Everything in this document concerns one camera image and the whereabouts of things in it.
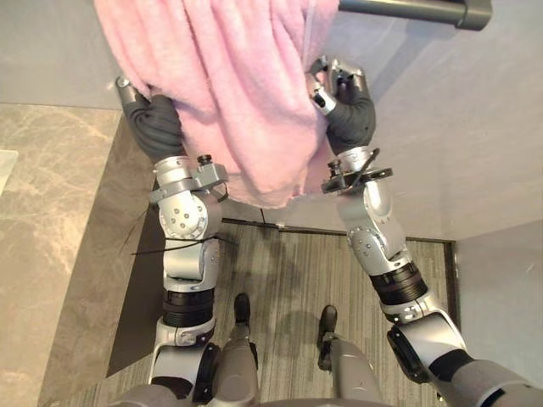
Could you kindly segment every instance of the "metal rod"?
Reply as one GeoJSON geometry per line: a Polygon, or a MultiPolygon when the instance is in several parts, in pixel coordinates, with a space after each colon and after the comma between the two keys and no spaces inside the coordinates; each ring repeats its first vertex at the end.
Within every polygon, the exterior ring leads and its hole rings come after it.
{"type": "Polygon", "coordinates": [[[486,21],[466,26],[463,21],[468,17],[468,6],[445,0],[340,0],[339,10],[433,21],[469,30],[481,30],[491,16],[489,11],[486,21]]]}

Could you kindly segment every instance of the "bolt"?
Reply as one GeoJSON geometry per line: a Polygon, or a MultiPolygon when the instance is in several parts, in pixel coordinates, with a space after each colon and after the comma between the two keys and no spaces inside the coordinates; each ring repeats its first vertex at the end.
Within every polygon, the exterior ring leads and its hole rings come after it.
{"type": "Polygon", "coordinates": [[[200,165],[211,164],[211,156],[209,154],[200,155],[198,157],[198,164],[200,165]]]}

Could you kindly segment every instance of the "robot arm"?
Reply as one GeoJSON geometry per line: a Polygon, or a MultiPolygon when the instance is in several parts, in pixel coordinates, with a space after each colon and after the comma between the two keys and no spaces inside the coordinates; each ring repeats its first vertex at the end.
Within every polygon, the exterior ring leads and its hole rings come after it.
{"type": "Polygon", "coordinates": [[[462,335],[414,264],[383,183],[392,170],[378,168],[378,149],[367,146],[375,112],[363,72],[322,57],[306,81],[310,98],[328,118],[328,140],[338,158],[322,190],[338,193],[350,248],[394,324],[388,340],[404,373],[414,382],[430,382],[454,407],[540,405],[543,392],[525,379],[467,354],[462,335]],[[316,78],[320,71],[327,72],[326,86],[316,78]]]}
{"type": "Polygon", "coordinates": [[[154,163],[158,189],[150,202],[159,207],[166,238],[164,312],[157,322],[149,383],[169,388],[178,399],[207,402],[219,354],[210,343],[219,269],[215,236],[221,224],[213,188],[227,181],[227,172],[209,155],[192,166],[171,99],[156,95],[149,101],[124,77],[116,85],[133,136],[154,163]]]}

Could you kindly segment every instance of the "marble floor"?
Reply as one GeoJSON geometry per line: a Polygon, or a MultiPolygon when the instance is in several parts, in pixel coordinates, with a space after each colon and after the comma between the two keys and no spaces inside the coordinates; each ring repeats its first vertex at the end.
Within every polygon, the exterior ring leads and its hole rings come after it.
{"type": "Polygon", "coordinates": [[[124,120],[81,240],[38,405],[102,380],[154,175],[124,120]]]}
{"type": "Polygon", "coordinates": [[[0,399],[34,407],[120,112],[0,104],[0,399]]]}

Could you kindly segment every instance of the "black rubber joint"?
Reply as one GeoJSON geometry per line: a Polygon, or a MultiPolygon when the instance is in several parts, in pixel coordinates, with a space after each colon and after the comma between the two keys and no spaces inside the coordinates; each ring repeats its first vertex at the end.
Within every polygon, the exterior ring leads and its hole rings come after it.
{"type": "Polygon", "coordinates": [[[408,303],[422,297],[428,291],[421,273],[413,262],[398,270],[370,278],[381,302],[386,305],[408,303]]]}
{"type": "Polygon", "coordinates": [[[183,328],[202,325],[213,318],[214,290],[176,293],[164,290],[164,323],[183,328]]]}

